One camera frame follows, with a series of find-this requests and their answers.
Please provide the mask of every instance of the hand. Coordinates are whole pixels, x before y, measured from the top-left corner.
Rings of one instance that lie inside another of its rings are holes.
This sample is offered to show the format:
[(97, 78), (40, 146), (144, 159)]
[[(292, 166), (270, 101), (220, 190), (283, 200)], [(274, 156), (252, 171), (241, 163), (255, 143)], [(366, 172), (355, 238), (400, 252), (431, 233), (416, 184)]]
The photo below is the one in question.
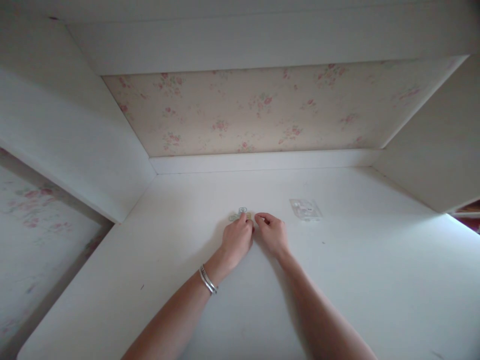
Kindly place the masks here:
[(247, 214), (242, 212), (240, 218), (232, 222), (223, 230), (223, 240), (220, 249), (225, 251), (232, 269), (249, 252), (253, 244), (254, 222), (247, 220)]
[(205, 264), (205, 270), (214, 285), (218, 285), (244, 258), (253, 244), (254, 222), (242, 212), (223, 230), (223, 240), (218, 250)]
[(255, 221), (268, 250), (277, 260), (290, 253), (287, 229), (282, 220), (268, 212), (259, 212), (255, 215)]

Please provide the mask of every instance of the bangle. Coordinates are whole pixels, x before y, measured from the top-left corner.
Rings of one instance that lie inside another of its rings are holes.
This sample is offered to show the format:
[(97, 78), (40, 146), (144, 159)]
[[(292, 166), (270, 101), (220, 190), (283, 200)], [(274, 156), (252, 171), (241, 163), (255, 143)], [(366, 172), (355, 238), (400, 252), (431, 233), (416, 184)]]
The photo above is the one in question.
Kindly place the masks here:
[(203, 265), (200, 266), (200, 269), (198, 269), (198, 272), (200, 273), (200, 277), (205, 283), (206, 287), (208, 288), (208, 290), (210, 290), (210, 296), (212, 294), (216, 294), (219, 288), (215, 287), (215, 285), (210, 281), (210, 278), (207, 275), (207, 272), (205, 271), (205, 267)]

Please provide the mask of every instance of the finger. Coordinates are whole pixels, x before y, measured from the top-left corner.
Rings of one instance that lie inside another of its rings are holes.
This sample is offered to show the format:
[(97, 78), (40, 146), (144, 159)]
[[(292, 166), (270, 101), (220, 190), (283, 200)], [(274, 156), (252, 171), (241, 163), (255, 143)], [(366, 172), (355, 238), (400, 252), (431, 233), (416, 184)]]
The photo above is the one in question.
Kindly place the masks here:
[(258, 224), (258, 227), (260, 228), (260, 230), (262, 230), (265, 226), (268, 226), (268, 224), (264, 221), (264, 219), (258, 214), (255, 215), (255, 221)]
[(271, 222), (275, 221), (275, 220), (279, 220), (277, 219), (275, 216), (273, 216), (272, 214), (269, 214), (268, 212), (257, 212), (255, 216), (259, 216), (261, 218), (264, 218), (266, 221), (267, 224), (270, 224)]

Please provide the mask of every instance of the desk surface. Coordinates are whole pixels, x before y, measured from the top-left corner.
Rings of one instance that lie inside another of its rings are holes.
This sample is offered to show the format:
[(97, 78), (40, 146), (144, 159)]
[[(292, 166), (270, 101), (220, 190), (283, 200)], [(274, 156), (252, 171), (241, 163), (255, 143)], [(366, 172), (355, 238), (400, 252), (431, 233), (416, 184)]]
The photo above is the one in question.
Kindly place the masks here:
[[(318, 223), (289, 199), (314, 199)], [(159, 175), (18, 359), (119, 359), (221, 242), (239, 207), (287, 224), (292, 252), (379, 359), (477, 359), (480, 237), (372, 168)], [(305, 358), (284, 283), (254, 244), (183, 359)]]

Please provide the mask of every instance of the transparent packet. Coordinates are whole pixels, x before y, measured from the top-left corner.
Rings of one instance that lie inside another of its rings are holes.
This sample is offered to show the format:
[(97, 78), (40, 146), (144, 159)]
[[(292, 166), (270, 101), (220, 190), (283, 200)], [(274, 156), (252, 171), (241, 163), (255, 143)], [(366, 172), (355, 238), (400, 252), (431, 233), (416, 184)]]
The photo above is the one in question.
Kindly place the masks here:
[(297, 218), (305, 222), (317, 222), (322, 218), (322, 213), (315, 200), (290, 199), (290, 205)]

